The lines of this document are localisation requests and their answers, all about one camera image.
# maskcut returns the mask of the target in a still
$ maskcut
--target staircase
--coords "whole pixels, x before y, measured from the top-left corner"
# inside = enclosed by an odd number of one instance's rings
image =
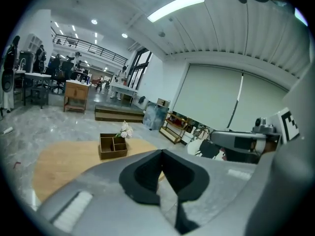
[[[142,122],[144,113],[132,109],[95,106],[95,120]]]

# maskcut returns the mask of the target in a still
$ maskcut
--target ceiling light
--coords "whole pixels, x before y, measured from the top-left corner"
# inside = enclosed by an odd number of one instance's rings
[[[156,20],[168,15],[169,13],[204,1],[205,0],[175,0],[152,13],[148,19],[154,23]]]
[[[302,13],[295,8],[295,12],[294,12],[295,17],[300,20],[303,24],[305,24],[306,26],[308,26],[308,23],[306,21],[306,19],[303,17]]]

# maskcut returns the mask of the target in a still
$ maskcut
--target balcony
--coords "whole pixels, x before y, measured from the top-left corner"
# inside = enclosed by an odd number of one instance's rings
[[[67,37],[64,35],[53,34],[52,39],[54,44],[60,44],[65,46],[70,46],[79,50],[83,50],[95,55],[101,56],[103,59],[113,61],[121,66],[124,66],[128,59],[119,54],[111,52],[105,48],[102,48],[98,45],[91,44],[81,39]]]

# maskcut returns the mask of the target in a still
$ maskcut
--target cardboard box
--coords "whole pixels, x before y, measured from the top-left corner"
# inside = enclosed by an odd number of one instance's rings
[[[127,145],[125,138],[116,137],[116,134],[100,134],[99,138],[99,158],[101,160],[123,157],[127,155]]]

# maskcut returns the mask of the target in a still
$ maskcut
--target wooden drawer unit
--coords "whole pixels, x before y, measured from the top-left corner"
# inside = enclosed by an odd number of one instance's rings
[[[66,109],[77,109],[85,111],[88,93],[88,85],[83,85],[77,81],[67,81],[64,93],[63,111],[65,111]],[[82,106],[71,105],[71,103],[69,103],[69,99],[83,100],[84,104]]]

